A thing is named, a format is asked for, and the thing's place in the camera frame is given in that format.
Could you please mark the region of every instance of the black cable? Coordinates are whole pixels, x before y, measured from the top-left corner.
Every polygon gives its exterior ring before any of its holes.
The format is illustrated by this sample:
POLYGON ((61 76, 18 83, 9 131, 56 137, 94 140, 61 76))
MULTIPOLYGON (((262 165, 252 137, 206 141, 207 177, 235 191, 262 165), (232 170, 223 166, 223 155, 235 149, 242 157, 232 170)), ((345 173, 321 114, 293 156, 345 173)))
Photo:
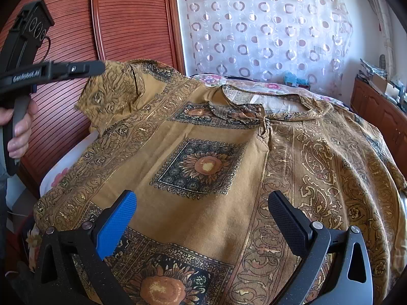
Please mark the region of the black cable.
POLYGON ((42 58, 40 63, 44 62, 44 60, 46 59, 48 53, 50 52, 50 48, 51 48, 51 39, 50 39, 50 37, 45 36, 44 39, 48 39, 48 49, 47 49, 47 52, 45 53, 45 56, 42 58))

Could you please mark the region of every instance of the sunflower print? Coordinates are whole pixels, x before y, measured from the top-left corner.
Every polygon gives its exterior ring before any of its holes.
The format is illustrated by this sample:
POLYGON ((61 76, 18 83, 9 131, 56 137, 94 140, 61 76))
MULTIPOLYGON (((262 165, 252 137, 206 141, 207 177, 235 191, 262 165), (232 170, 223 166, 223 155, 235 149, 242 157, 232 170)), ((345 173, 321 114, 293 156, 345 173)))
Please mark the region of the sunflower print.
POLYGON ((160 264, 149 264, 124 287, 125 292, 136 305, 197 305, 199 289, 193 289, 193 275, 197 273, 190 266, 171 268, 160 264))
POLYGON ((226 195, 242 149, 241 144, 186 139, 157 171, 150 185, 192 199, 210 193, 226 195))
POLYGON ((201 182, 212 184, 230 166, 230 156, 212 152, 188 155, 180 163, 186 177, 197 177, 201 182))
POLYGON ((232 120, 239 120, 245 124, 260 119, 261 115, 259 108, 257 108, 256 111, 247 108, 242 108, 229 114, 229 117, 232 120))
POLYGON ((212 113, 208 108, 194 108, 190 106, 184 109, 184 114, 195 120, 200 118, 210 119, 212 117, 212 113))

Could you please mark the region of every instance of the curtain with circle pattern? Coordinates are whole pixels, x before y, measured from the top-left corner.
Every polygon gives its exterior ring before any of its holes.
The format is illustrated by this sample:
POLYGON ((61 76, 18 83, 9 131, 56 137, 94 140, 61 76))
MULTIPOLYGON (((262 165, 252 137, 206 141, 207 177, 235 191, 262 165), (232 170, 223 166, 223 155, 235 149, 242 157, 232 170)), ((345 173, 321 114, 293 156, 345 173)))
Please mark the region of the curtain with circle pattern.
POLYGON ((341 0, 180 1, 197 73, 281 82, 290 71, 311 91, 340 99, 353 32, 341 0))

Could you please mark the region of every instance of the finger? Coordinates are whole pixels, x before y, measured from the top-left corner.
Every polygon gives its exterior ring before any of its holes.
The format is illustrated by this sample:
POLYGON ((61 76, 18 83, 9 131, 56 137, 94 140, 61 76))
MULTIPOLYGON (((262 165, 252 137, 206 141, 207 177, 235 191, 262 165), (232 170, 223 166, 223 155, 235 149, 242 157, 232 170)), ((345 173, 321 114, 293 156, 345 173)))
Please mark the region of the finger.
POLYGON ((6 125, 13 116, 13 109, 0 108, 0 126, 6 125))
POLYGON ((26 113, 24 118, 21 119, 16 127, 14 128, 14 134, 15 136, 20 136, 21 134, 25 133, 28 131, 31 127, 31 124, 33 123, 33 118, 29 113, 26 113))
POLYGON ((12 152, 9 154, 9 156, 10 156, 11 158, 18 159, 18 158, 23 157, 24 154, 27 152, 27 150, 28 150, 28 143, 27 143, 24 147, 22 147, 22 148, 20 148, 20 149, 17 149, 16 151, 12 151, 12 152))
POLYGON ((31 129, 29 129, 25 133, 21 134, 20 136, 11 139, 9 141, 9 143, 7 144, 7 149, 9 151, 9 153, 24 147, 28 143, 30 136, 31 136, 31 129))
POLYGON ((38 105, 35 103, 33 100, 30 101, 30 104, 28 105, 27 112, 30 115, 35 115, 38 112, 38 105))

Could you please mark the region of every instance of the person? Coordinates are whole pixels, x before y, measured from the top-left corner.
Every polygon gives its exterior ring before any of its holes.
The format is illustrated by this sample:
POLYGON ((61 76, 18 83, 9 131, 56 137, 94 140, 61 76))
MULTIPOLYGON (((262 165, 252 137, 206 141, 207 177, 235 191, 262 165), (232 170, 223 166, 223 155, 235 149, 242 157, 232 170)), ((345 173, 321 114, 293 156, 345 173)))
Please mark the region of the person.
MULTIPOLYGON (((31 100, 24 118, 14 128, 15 137, 7 144, 10 157, 19 159, 28 150, 33 117, 38 112, 37 104, 31 100)), ((6 125, 13 117, 13 109, 0 108, 0 126, 6 125)), ((0 275, 4 276, 6 257, 6 222, 7 222, 7 173, 0 166, 0 275)))
MULTIPOLYGON (((16 125, 14 130, 16 137, 10 140, 7 145, 11 158, 19 159, 27 152, 28 140, 31 135, 31 125, 33 123, 33 117, 37 112, 38 106, 31 100, 26 115, 16 125)), ((6 125, 12 117, 13 109, 0 108, 0 126, 6 125)))

